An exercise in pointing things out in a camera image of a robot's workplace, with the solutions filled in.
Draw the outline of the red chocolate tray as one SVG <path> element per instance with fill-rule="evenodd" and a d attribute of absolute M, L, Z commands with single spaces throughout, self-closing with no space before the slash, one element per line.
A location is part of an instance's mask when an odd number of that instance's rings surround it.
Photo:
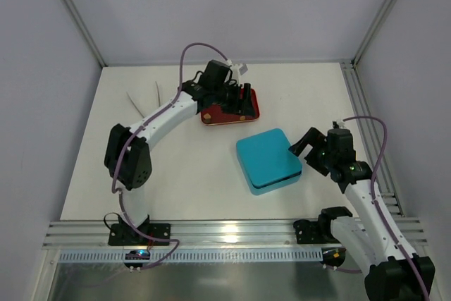
<path fill-rule="evenodd" d="M 237 114 L 231 114 L 231 113 L 223 113 L 219 106 L 212 105 L 207 109 L 204 109 L 201 111 L 200 115 L 200 121 L 206 125 L 206 126 L 215 126 L 215 125 L 230 125 L 230 124 L 237 124 L 237 123 L 250 123 L 252 121 L 256 121 L 260 117 L 260 110 L 259 110 L 259 104 L 257 99 L 257 94 L 254 89 L 252 89 L 252 106 L 254 108 L 255 114 L 252 115 L 237 115 Z M 204 115 L 209 114 L 211 116 L 211 119 L 205 120 Z M 241 121 L 240 117 L 245 116 L 246 120 Z"/>

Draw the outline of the teal chocolate box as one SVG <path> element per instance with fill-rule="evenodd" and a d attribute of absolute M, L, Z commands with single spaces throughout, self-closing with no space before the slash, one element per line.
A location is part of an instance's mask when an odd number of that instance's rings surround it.
<path fill-rule="evenodd" d="M 256 196 L 296 183 L 302 175 L 300 160 L 240 161 L 249 191 Z"/>

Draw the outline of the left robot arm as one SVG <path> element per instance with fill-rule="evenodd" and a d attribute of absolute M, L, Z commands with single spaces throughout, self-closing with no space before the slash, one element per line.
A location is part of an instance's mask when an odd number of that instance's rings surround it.
<path fill-rule="evenodd" d="M 246 72 L 244 63 L 211 60 L 154 113 L 130 126 L 112 127 L 104 165 L 113 179 L 113 192 L 119 194 L 121 218 L 127 226 L 136 230 L 149 220 L 143 187 L 152 174 L 151 151 L 169 132 L 211 106 L 238 117 L 255 116 L 251 85 L 240 82 Z"/>

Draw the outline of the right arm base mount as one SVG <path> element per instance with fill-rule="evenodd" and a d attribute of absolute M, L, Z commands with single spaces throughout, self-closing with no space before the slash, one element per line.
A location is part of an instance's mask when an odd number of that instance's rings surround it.
<path fill-rule="evenodd" d="M 295 237 L 298 245 L 337 244 L 331 233 L 331 221 L 338 217 L 352 217 L 347 207 L 329 207 L 321 210 L 317 220 L 299 219 L 293 223 Z"/>

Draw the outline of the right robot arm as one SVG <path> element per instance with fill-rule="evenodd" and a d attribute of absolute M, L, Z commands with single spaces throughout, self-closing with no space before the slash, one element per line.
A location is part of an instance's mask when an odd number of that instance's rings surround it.
<path fill-rule="evenodd" d="M 345 207 L 322 209 L 318 224 L 324 238 L 337 240 L 364 275 L 370 300 L 429 300 L 435 266 L 418 255 L 395 223 L 376 185 L 374 172 L 357 160 L 352 133 L 335 125 L 326 134 L 310 128 L 289 150 L 338 185 L 359 219 Z"/>

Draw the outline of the teal box lid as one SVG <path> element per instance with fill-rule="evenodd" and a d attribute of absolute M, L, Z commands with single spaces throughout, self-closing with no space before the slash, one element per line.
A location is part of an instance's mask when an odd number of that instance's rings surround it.
<path fill-rule="evenodd" d="M 294 161 L 299 158 L 288 151 L 290 142 L 280 128 L 246 137 L 236 142 L 238 161 Z"/>

